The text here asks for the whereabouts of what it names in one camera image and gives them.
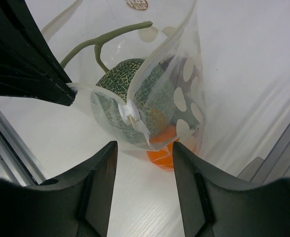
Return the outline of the orange fruit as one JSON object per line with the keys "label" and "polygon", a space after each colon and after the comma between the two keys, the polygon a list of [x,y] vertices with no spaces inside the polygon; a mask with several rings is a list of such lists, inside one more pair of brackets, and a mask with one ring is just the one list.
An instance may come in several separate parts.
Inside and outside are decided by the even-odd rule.
{"label": "orange fruit", "polygon": [[[152,138],[150,141],[152,143],[160,143],[169,140],[177,135],[176,125],[170,125],[166,131]],[[193,153],[197,153],[199,151],[199,146],[195,140],[194,136],[186,138],[185,140],[177,139],[176,142],[181,142],[184,146],[186,146]],[[147,151],[147,156],[151,163],[156,165],[162,170],[165,171],[173,171],[173,143],[167,145],[166,148],[159,151]]]}

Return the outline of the dark red passion fruit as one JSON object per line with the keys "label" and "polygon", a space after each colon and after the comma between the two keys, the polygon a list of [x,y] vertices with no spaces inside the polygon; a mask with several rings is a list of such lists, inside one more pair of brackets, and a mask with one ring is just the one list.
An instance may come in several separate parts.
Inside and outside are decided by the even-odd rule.
{"label": "dark red passion fruit", "polygon": [[159,62],[159,66],[165,72],[171,69],[169,74],[169,82],[172,86],[168,87],[168,95],[174,95],[175,90],[180,87],[184,96],[189,96],[194,100],[197,99],[197,92],[192,92],[191,85],[193,79],[199,75],[197,66],[193,66],[193,71],[188,80],[184,80],[184,66],[187,61],[187,57],[169,56]]}

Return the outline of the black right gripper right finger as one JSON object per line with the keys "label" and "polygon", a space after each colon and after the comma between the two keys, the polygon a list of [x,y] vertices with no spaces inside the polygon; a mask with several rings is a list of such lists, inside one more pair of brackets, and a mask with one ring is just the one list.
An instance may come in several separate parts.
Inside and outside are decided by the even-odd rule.
{"label": "black right gripper right finger", "polygon": [[187,237],[290,237],[290,177],[258,185],[234,177],[173,145]]}

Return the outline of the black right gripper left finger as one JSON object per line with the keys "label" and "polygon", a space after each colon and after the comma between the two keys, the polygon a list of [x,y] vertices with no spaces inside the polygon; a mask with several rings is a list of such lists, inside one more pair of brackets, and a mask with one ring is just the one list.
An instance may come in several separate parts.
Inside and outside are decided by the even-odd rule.
{"label": "black right gripper left finger", "polygon": [[118,144],[39,185],[0,179],[0,237],[105,237]]}

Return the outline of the green netted melon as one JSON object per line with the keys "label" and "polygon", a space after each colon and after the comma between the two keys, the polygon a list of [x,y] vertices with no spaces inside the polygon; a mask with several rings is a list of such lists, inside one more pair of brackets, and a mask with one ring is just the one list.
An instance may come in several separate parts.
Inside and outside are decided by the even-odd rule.
{"label": "green netted melon", "polygon": [[158,118],[151,117],[152,108],[157,106],[158,109],[161,109],[165,119],[170,119],[174,111],[174,106],[168,102],[168,99],[171,97],[168,95],[168,87],[172,86],[172,84],[170,82],[159,84],[164,74],[159,64],[154,67],[152,72],[141,82],[140,88],[132,95],[131,89],[135,81],[134,76],[145,62],[145,59],[126,59],[111,69],[108,69],[101,60],[101,50],[104,44],[125,33],[146,29],[152,25],[151,21],[127,25],[96,38],[86,40],[74,47],[61,61],[60,65],[62,68],[65,68],[80,51],[93,45],[95,60],[105,73],[96,83],[96,86],[118,96],[124,105],[134,102],[139,111],[140,118],[145,122],[149,132],[152,135],[159,135],[163,131],[164,125]]}

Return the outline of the clear zip top bag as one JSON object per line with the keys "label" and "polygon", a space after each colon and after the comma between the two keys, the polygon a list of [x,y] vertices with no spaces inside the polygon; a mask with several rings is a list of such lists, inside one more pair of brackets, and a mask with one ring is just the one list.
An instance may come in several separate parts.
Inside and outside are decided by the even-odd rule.
{"label": "clear zip top bag", "polygon": [[196,136],[205,97],[195,0],[70,0],[41,33],[74,107],[125,144],[158,151]]}

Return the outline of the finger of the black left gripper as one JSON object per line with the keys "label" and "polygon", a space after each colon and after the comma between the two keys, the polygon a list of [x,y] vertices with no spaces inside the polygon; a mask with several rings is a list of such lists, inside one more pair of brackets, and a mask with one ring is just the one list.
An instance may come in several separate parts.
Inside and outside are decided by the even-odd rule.
{"label": "finger of the black left gripper", "polygon": [[0,96],[70,106],[76,93],[25,1],[0,0]]}

